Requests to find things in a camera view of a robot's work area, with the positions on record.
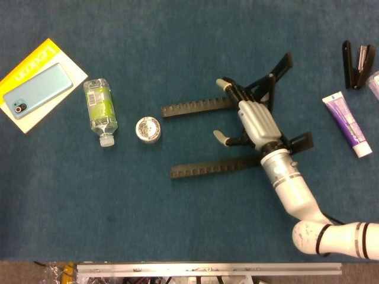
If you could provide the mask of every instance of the plastic water bottle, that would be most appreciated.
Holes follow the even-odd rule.
[[[101,147],[114,145],[113,132],[117,129],[117,120],[108,82],[105,79],[87,81],[84,92],[91,130],[100,136]]]

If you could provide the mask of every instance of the barcode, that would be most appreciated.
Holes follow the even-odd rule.
[[[88,92],[88,105],[91,107],[93,105],[96,105],[96,99],[95,99],[95,93],[94,92]]]

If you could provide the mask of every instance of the metal tin lid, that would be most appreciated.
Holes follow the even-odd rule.
[[[153,117],[143,117],[136,124],[136,134],[147,144],[155,143],[160,137],[160,125]]]

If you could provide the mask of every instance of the white tube cap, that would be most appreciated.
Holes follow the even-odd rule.
[[[356,155],[358,156],[358,158],[364,157],[372,153],[372,150],[370,146],[368,145],[367,141],[363,141],[359,143],[358,145],[353,146],[353,150],[356,152]]]

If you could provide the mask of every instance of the robotic arm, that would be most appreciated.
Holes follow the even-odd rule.
[[[214,135],[225,146],[250,142],[262,153],[263,166],[285,210],[301,220],[293,229],[295,246],[307,254],[342,253],[349,256],[379,260],[379,224],[352,223],[333,225],[321,212],[315,198],[298,171],[290,152],[280,142],[281,132],[271,113],[234,82],[218,79],[221,87],[238,109],[245,128],[241,138]]]

